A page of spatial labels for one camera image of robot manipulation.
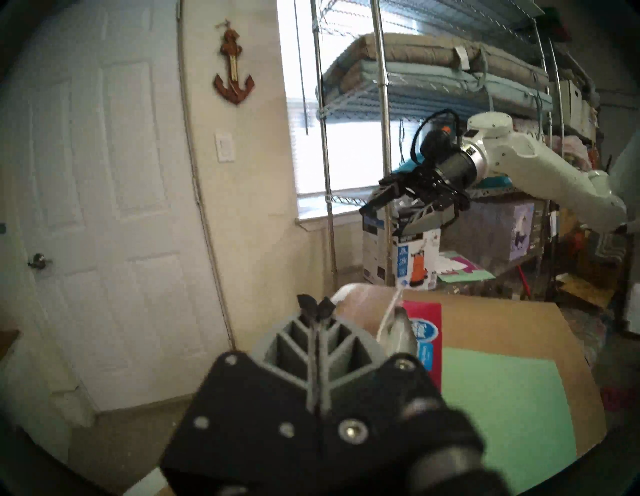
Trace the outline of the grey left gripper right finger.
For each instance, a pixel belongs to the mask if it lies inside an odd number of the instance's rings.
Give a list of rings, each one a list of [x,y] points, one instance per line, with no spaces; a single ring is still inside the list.
[[[333,400],[324,453],[450,453],[451,409],[441,392],[442,307],[405,301],[417,356],[396,353]]]

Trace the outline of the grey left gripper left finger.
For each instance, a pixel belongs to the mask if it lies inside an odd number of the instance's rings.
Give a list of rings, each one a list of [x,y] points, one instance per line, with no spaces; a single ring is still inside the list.
[[[253,354],[213,363],[166,447],[166,480],[318,480],[319,303],[267,333]]]

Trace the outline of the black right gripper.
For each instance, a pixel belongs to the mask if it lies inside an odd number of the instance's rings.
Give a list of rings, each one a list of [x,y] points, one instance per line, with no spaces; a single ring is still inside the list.
[[[401,236],[415,236],[454,221],[456,208],[471,206],[467,189],[478,175],[475,163],[453,141],[450,131],[429,131],[419,153],[412,154],[395,170],[398,182],[380,184],[359,209],[361,216],[377,216],[380,209],[403,195],[421,201],[424,205],[400,209]]]

